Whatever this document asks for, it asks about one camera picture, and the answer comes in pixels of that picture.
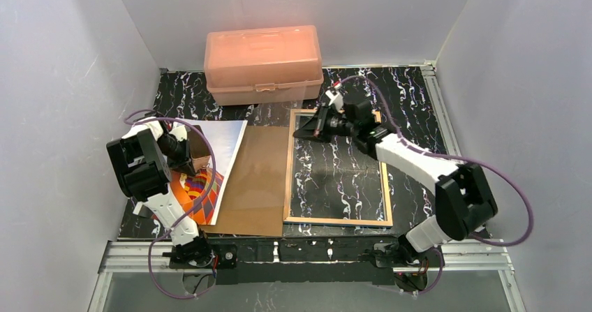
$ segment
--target clear plastic container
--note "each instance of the clear plastic container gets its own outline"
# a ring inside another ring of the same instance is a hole
[[[207,89],[219,105],[317,98],[323,83],[314,26],[221,31],[207,36]]]

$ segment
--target black marble surface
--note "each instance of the black marble surface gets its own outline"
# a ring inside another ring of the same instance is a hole
[[[349,75],[368,76],[383,90],[394,119],[401,125],[404,135],[409,140],[431,151],[445,152],[420,68],[330,68],[324,70],[324,75],[322,91],[331,83]],[[346,83],[343,92],[346,101],[370,100],[374,110],[380,111],[383,121],[385,120],[385,108],[378,100],[376,92],[364,81]],[[318,100],[221,107],[206,90],[203,73],[185,72],[162,75],[154,101],[154,108],[168,117],[202,120],[246,119],[249,125],[256,126],[288,126],[291,109],[314,109],[317,106]],[[298,145],[301,147],[298,155],[304,157],[302,155],[306,154],[307,149],[304,147],[307,144]],[[311,162],[315,163],[310,169],[306,169],[307,174],[297,178],[301,182],[306,181],[307,185],[310,184],[311,190],[316,190],[316,194],[307,195],[304,204],[300,200],[295,200],[297,209],[293,208],[293,214],[323,217],[327,213],[334,216],[341,213],[349,218],[375,220],[384,216],[385,209],[382,209],[380,190],[370,190],[373,186],[360,183],[360,177],[364,174],[366,179],[376,180],[374,184],[379,186],[378,165],[372,165],[371,160],[358,152],[351,143],[347,143],[346,139],[339,139],[333,147],[327,146],[323,147],[325,152],[323,149],[317,149],[310,153]],[[335,182],[333,176],[338,177],[339,181]],[[421,184],[390,166],[387,167],[387,179],[391,200],[391,208],[388,210],[392,212],[392,228],[287,224],[284,225],[284,236],[400,235],[431,215],[433,196]],[[348,198],[347,204],[342,202],[344,197]],[[120,239],[152,239],[163,234],[158,221],[134,216],[131,213],[132,209],[133,203],[130,200],[121,222]]]

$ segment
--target cardboard sheet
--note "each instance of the cardboard sheet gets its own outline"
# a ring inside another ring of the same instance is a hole
[[[206,233],[280,237],[286,194],[288,128],[247,126],[221,203]]]

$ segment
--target gray wall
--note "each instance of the gray wall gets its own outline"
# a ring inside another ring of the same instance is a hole
[[[438,60],[462,151],[508,172],[535,228],[510,248],[529,311],[590,311],[592,0],[469,0]],[[491,231],[526,227],[496,181]]]
[[[210,31],[317,26],[325,65],[435,59],[466,0],[123,0],[161,68],[203,69]]]
[[[105,143],[157,82],[121,0],[0,0],[2,311],[86,311],[125,205]]]

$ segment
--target box lid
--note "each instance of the box lid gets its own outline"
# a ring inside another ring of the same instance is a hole
[[[207,36],[209,89],[254,89],[318,81],[322,59],[314,26],[222,31]]]

